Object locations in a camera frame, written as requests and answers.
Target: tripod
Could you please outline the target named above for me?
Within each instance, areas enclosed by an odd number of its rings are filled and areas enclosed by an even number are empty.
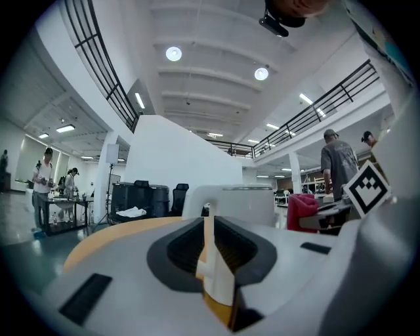
[[[112,174],[112,169],[114,169],[114,164],[111,163],[110,164],[110,174],[108,175],[108,190],[106,192],[106,213],[105,215],[101,218],[101,220],[98,222],[98,224],[96,224],[96,226],[92,229],[92,233],[95,232],[96,228],[101,225],[101,224],[109,224],[110,223],[110,211],[109,211],[109,206],[110,206],[110,184],[111,184],[111,174]]]

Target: black trash bin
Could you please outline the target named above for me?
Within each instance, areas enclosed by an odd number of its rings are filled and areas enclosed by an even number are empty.
[[[169,188],[167,186],[159,186],[151,184],[153,189],[152,208],[153,217],[166,217],[169,212]]]

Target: railing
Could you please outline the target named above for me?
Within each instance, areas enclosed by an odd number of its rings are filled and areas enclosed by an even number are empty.
[[[64,0],[70,37],[105,99],[132,132],[139,114],[131,105],[112,66],[96,20],[92,0]]]
[[[234,144],[231,142],[218,141],[218,140],[207,140],[216,147],[219,147],[223,152],[226,152],[230,156],[236,156],[239,158],[253,159],[254,149],[252,146],[246,144]]]
[[[345,102],[353,102],[358,94],[378,79],[375,68],[367,60],[325,95],[256,144],[253,147],[254,158],[320,123]]]

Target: hat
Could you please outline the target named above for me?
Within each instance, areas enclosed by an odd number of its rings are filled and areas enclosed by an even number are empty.
[[[332,137],[333,135],[339,136],[333,129],[327,129],[324,132],[324,138],[329,138],[329,137]]]
[[[305,18],[295,18],[280,12],[276,6],[273,5],[273,0],[265,0],[265,5],[268,13],[279,23],[284,26],[299,28],[305,24]]]
[[[370,133],[369,131],[366,131],[365,133],[363,133],[362,142],[368,141],[369,135],[372,135],[372,133]]]

